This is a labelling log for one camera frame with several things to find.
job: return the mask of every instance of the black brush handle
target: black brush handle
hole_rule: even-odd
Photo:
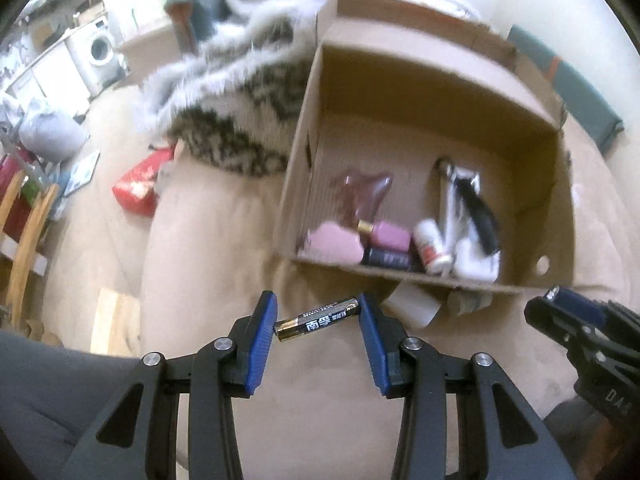
[[[454,184],[476,226],[484,254],[493,256],[500,250],[500,240],[498,240],[497,235],[499,227],[494,213],[489,209],[486,202],[476,193],[470,180],[457,178]]]

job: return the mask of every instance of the pink bottle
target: pink bottle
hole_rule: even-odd
[[[360,220],[358,222],[358,231],[367,235],[371,245],[374,247],[400,251],[401,253],[409,251],[411,233],[396,224],[391,224],[390,222],[370,224]]]

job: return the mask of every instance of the fur blanket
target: fur blanket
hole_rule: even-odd
[[[316,50],[311,0],[270,0],[246,25],[219,24],[200,55],[143,86],[143,124],[191,154],[249,176],[285,171]]]

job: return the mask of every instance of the cardboard box on counter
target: cardboard box on counter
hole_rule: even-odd
[[[308,230],[340,218],[331,185],[347,168],[391,172],[377,221],[438,218],[435,161],[479,171],[500,224],[500,276],[469,282],[345,270],[470,290],[571,285],[574,212],[561,100],[535,65],[485,27],[400,0],[329,0],[274,231],[292,259]]]

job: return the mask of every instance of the white plastic bag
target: white plastic bag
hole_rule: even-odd
[[[27,150],[54,164],[71,158],[88,139],[87,131],[73,118],[35,98],[29,102],[19,133]]]

